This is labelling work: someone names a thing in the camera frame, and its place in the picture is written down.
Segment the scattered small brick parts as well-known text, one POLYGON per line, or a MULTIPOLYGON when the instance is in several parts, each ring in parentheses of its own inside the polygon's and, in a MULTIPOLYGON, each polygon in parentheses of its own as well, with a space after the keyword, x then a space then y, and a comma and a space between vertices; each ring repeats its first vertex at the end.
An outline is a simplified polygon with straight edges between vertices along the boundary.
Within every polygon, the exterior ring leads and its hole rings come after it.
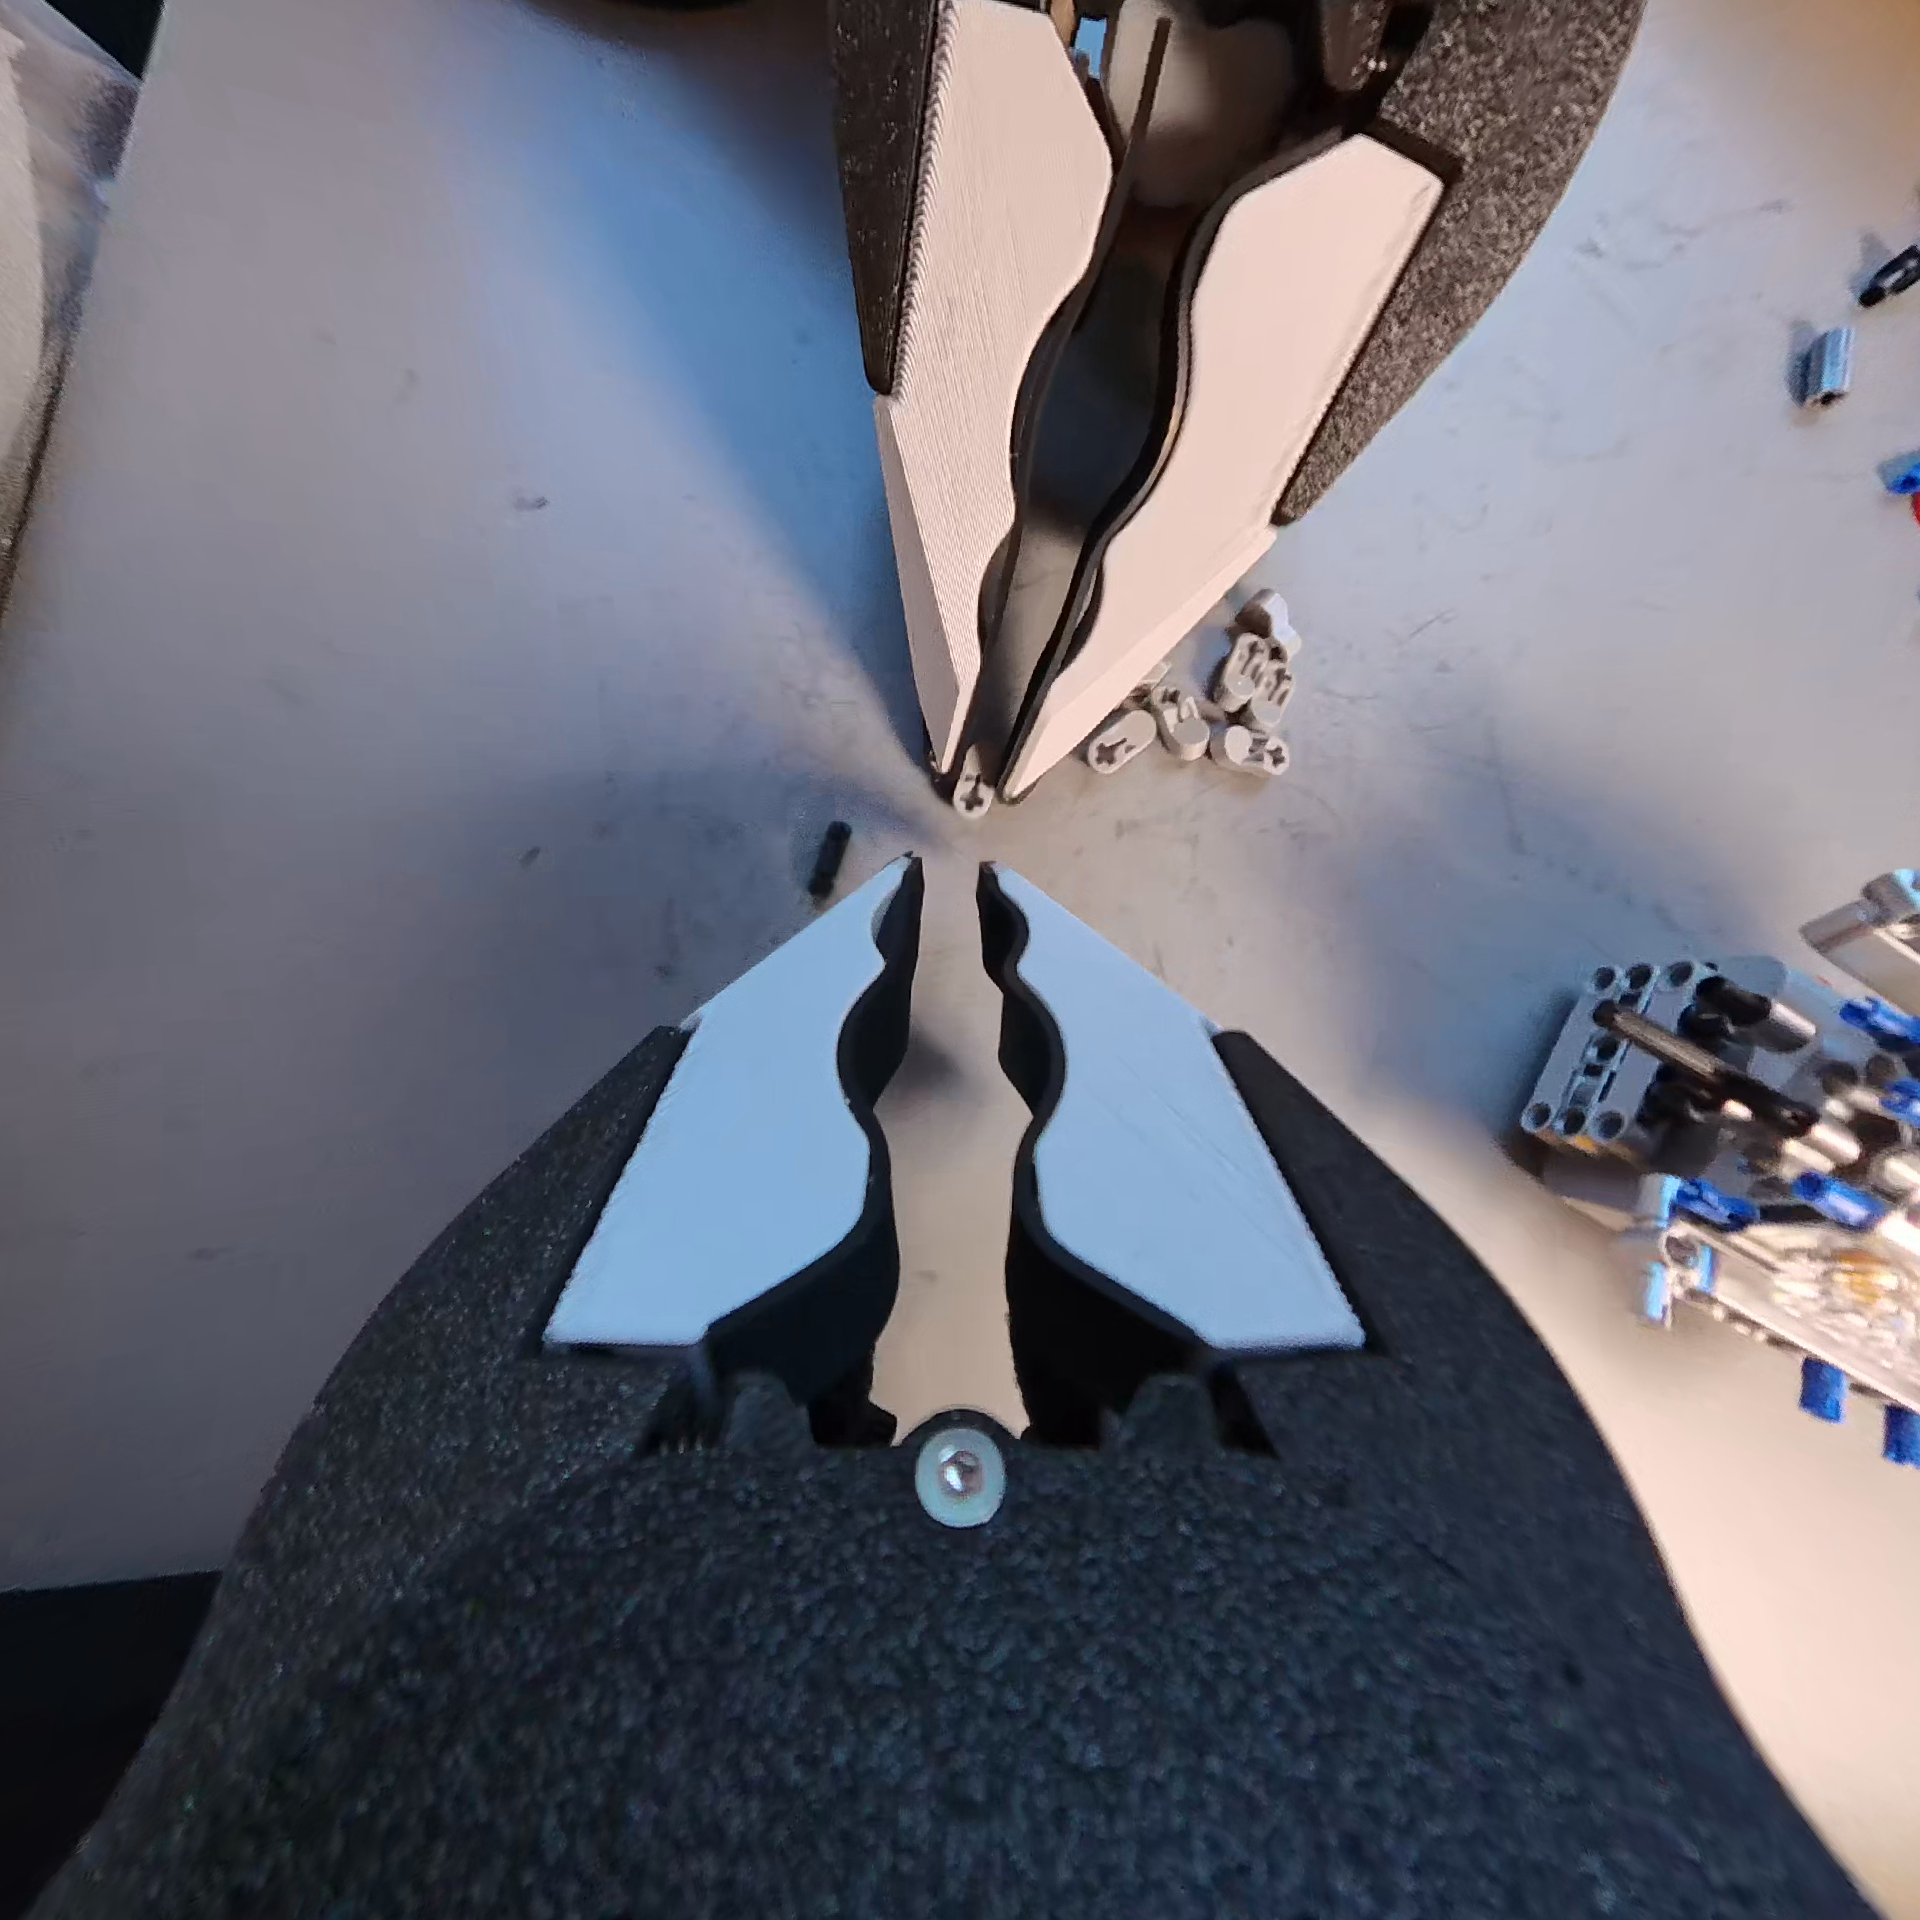
MULTIPOLYGON (((1919 284, 1919 243, 1899 249, 1874 265, 1854 288, 1854 306, 1874 310, 1887 300, 1908 294, 1919 284)), ((1883 488, 1889 496, 1908 502, 1919 520, 1919 451, 1890 456, 1880 466, 1883 488)))

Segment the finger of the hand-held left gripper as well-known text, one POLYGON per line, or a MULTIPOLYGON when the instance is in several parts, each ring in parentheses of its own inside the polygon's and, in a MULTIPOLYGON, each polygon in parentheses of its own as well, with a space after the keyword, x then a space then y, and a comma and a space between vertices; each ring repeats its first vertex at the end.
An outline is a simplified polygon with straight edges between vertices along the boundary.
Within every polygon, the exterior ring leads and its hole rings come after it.
POLYGON ((1317 140, 1217 211, 1172 290, 1171 423, 1142 493, 1095 538, 1067 652, 1010 746, 1019 803, 1276 538, 1275 516, 1449 180, 1391 131, 1317 140))
POLYGON ((1114 142, 1044 10, 940 5, 876 451, 930 770, 954 779, 1017 535, 1023 391, 1087 281, 1114 142))

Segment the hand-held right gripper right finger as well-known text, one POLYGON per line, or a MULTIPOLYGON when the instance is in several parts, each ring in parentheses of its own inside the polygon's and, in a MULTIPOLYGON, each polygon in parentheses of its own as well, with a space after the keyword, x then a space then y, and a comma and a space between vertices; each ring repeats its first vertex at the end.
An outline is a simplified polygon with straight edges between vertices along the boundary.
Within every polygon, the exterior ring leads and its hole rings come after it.
POLYGON ((1006 1325, 1036 1445, 1101 1445, 1153 1380, 1196 1380, 1247 1445, 1244 1365, 1366 1328, 1222 1054, 1222 1031, 1001 862, 978 868, 996 1061, 1026 1114, 1006 1325))

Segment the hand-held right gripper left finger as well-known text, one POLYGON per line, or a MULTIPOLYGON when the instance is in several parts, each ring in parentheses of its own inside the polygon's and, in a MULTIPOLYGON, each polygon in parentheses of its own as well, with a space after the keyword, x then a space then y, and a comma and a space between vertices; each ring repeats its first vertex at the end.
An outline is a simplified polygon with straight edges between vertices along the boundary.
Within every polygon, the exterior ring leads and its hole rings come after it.
POLYGON ((878 1102, 900 1073, 926 881, 915 854, 719 991, 679 1053, 540 1333, 660 1362, 712 1421, 777 1380, 820 1442, 890 1442, 874 1365, 900 1297, 878 1102))

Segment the pile of grey connector pieces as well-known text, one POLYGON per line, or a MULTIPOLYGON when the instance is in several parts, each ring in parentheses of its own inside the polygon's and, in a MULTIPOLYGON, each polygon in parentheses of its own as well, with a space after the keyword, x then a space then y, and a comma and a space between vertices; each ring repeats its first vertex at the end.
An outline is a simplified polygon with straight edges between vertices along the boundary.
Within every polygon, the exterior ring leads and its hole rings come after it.
POLYGON ((1158 752, 1181 765, 1279 781, 1290 767, 1285 722, 1300 651, 1285 594, 1257 589, 1211 644, 1186 640, 1144 671, 1076 757, 1101 776, 1158 752))

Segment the grey toy brick assembly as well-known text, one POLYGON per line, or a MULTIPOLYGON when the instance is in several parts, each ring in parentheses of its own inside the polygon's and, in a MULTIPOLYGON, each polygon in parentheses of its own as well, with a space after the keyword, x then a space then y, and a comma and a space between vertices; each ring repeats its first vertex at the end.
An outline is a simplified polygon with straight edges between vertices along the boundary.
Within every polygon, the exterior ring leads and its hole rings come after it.
POLYGON ((1693 1309, 1799 1362, 1801 1410, 1883 1412, 1919 1465, 1919 891, 1867 881, 1769 955, 1598 966, 1518 1114, 1655 1328, 1693 1309))

